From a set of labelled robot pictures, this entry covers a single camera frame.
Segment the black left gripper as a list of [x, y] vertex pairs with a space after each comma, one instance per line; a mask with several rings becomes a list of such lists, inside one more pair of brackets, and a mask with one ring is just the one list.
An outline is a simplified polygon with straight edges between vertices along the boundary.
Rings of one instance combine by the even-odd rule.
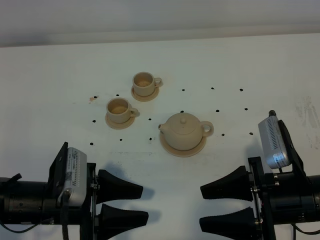
[[[58, 214], [58, 218], [53, 216], [52, 220], [62, 227], [64, 240], [70, 238], [69, 225], [79, 226], [81, 240], [95, 240], [96, 203], [140, 199], [143, 187], [102, 169], [98, 171], [97, 179], [96, 164], [87, 162], [86, 197], [83, 204], [78, 207], [69, 206], [70, 194], [67, 191], [63, 193], [61, 203], [58, 203], [65, 183], [68, 148], [72, 147], [64, 142], [49, 168], [47, 196], [55, 200], [52, 211]], [[148, 218], [149, 214], [145, 211], [124, 210], [103, 204], [98, 215], [98, 239], [109, 240], [123, 232], [143, 227], [147, 224]]]

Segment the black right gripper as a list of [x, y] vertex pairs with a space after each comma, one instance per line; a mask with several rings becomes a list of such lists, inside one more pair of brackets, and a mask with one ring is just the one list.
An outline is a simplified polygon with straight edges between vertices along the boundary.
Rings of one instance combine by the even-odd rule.
[[[262, 235], [266, 240], [276, 238], [275, 225], [296, 224], [308, 218], [308, 177], [304, 164], [295, 150], [289, 131], [278, 120], [292, 170], [280, 173], [265, 173], [258, 157], [248, 159], [252, 170], [257, 195], [261, 202]], [[225, 177], [200, 187], [207, 200], [236, 199], [253, 201], [250, 173], [244, 165]], [[233, 240], [256, 240], [257, 225], [251, 207], [243, 210], [199, 219], [202, 232], [220, 235]]]

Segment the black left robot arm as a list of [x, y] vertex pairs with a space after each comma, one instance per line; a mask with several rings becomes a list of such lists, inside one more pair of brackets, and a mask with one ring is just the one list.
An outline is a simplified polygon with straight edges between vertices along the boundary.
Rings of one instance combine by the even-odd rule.
[[46, 182], [23, 181], [20, 174], [0, 180], [0, 224], [60, 225], [62, 237], [68, 227], [79, 226], [82, 240], [108, 240], [145, 226], [145, 211], [124, 210], [108, 201], [141, 198], [143, 187], [96, 170], [87, 155], [64, 143], [49, 169]]

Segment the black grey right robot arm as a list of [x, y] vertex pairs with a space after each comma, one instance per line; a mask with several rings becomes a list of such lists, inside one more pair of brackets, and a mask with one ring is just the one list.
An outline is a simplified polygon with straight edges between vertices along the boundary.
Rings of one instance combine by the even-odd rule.
[[284, 122], [270, 111], [258, 128], [264, 158], [250, 157], [248, 166], [200, 188], [204, 199], [245, 200], [254, 207], [203, 217], [203, 232], [233, 240], [273, 240], [275, 225], [320, 219], [320, 177], [306, 175]]

